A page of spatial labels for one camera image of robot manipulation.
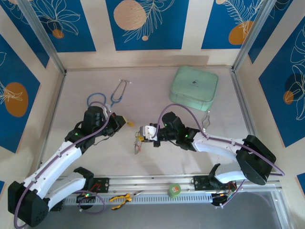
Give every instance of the stethoscope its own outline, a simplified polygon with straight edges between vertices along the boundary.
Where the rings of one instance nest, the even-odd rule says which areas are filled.
[[[120,85],[121,85],[122,83],[125,83],[124,88],[123,88],[123,91],[122,91],[122,94],[121,94],[121,96],[120,96],[118,99],[114,99],[114,94],[115,94],[116,91],[119,89],[119,87],[120,87]],[[110,96],[110,100],[111,100],[110,107],[112,107],[114,104],[118,104],[118,103],[122,100],[123,95],[124,95],[124,92],[125,92],[125,89],[126,89],[126,86],[127,86],[127,83],[132,83],[132,82],[130,82],[130,81],[128,81],[128,80],[120,80],[119,85],[116,87],[116,89],[114,90],[114,92],[113,92],[113,93],[111,94],[111,96]],[[88,106],[88,107],[91,106],[92,104],[102,104],[102,103],[99,102],[99,101],[93,101],[93,102],[89,103],[90,98],[91,98],[92,96],[94,96],[94,95],[101,95],[101,96],[103,96],[103,97],[104,97],[104,104],[106,104],[106,102],[107,102],[107,97],[105,96],[105,94],[100,93],[100,92],[96,92],[96,93],[92,93],[91,95],[88,96],[88,98],[87,98],[87,106]]]

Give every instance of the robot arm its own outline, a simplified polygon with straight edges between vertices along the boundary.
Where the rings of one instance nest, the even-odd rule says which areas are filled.
[[[29,191],[21,202],[18,218],[31,227],[40,224],[51,208],[75,191],[88,190],[93,185],[93,173],[82,167],[63,180],[57,181],[60,175],[76,159],[81,157],[86,150],[95,142],[99,136],[112,137],[126,123],[122,116],[112,113],[106,127],[96,135],[79,142],[74,147],[61,153],[67,147],[76,143],[78,140],[89,136],[99,130],[106,121],[106,115],[102,108],[91,106],[84,114],[83,121],[79,122],[75,128],[68,133],[65,141],[55,154],[35,173],[26,178],[22,183],[14,181],[8,188],[8,209],[14,214],[17,203],[24,190],[28,187]],[[40,177],[37,177],[41,171],[44,171]]]
[[[276,157],[257,137],[248,135],[246,139],[231,139],[212,135],[203,136],[198,129],[185,127],[173,112],[166,113],[162,117],[162,122],[165,127],[160,128],[158,132],[157,124],[142,126],[138,135],[139,140],[153,142],[154,147],[159,147],[161,141],[175,140],[176,144],[184,150],[211,152],[233,160],[233,163],[217,164],[212,169],[210,179],[213,180],[211,183],[215,188],[230,181],[243,179],[259,185],[267,182],[272,166],[241,147],[247,146],[274,163]]]

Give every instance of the yellow pliers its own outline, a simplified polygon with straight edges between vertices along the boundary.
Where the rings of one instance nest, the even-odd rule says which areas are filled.
[[[111,209],[112,210],[117,210],[119,209],[120,207],[122,207],[124,204],[126,204],[127,202],[131,202],[132,201],[132,198],[136,197],[137,195],[141,194],[144,190],[142,191],[138,191],[138,192],[134,192],[132,194],[130,193],[127,193],[126,195],[124,196],[115,196],[115,197],[112,197],[109,201],[110,202],[113,202],[115,199],[120,199],[120,198],[126,198],[126,200],[124,200],[119,206],[116,206],[116,207],[112,207]]]

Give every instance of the green container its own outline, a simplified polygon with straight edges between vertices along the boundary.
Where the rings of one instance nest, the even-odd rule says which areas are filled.
[[[173,81],[170,100],[197,110],[208,111],[212,106],[217,84],[216,74],[182,66]]]
[[[167,191],[167,194],[170,198],[176,198],[177,196],[179,196],[180,192],[181,187],[179,184],[171,184]]]

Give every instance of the green tape roll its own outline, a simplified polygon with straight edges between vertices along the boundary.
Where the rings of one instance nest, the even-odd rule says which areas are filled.
[[[176,198],[181,192],[181,187],[179,184],[171,184],[169,189],[168,189],[168,196],[170,198]]]

